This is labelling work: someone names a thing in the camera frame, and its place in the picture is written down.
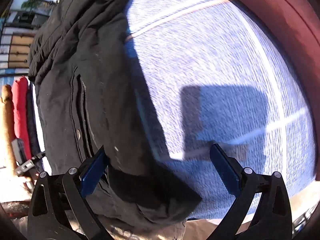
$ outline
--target patterned fabric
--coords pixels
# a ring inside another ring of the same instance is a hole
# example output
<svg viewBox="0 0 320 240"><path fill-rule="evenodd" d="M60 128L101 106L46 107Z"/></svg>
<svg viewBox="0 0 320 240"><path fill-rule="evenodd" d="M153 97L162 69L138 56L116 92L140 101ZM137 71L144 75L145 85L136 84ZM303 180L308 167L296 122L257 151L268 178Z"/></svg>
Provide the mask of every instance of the patterned fabric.
<svg viewBox="0 0 320 240"><path fill-rule="evenodd" d="M209 160L211 141L244 167L280 171L290 196L314 180L307 100L285 55L249 13L229 0L131 0L127 17L154 156L203 198L190 217L222 218L234 200Z"/></svg>

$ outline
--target silver screw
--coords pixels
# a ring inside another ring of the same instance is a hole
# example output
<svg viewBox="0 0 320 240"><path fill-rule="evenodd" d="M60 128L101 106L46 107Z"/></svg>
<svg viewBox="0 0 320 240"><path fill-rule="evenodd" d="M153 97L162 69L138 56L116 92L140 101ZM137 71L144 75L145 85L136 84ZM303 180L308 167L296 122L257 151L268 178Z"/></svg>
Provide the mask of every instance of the silver screw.
<svg viewBox="0 0 320 240"><path fill-rule="evenodd" d="M71 174L71 175L76 174L77 171L78 171L77 168L70 168L70 169L69 169L69 174Z"/></svg>
<svg viewBox="0 0 320 240"><path fill-rule="evenodd" d="M250 168L244 168L244 172L245 172L246 174L251 174L251 173L252 173L252 169L250 169Z"/></svg>
<svg viewBox="0 0 320 240"><path fill-rule="evenodd" d="M47 173L45 171L41 172L39 175L40 178L44 178L45 176L47 176Z"/></svg>
<svg viewBox="0 0 320 240"><path fill-rule="evenodd" d="M279 171L276 171L276 172L275 172L275 177L276 177L276 178L281 178L281 173L280 173Z"/></svg>

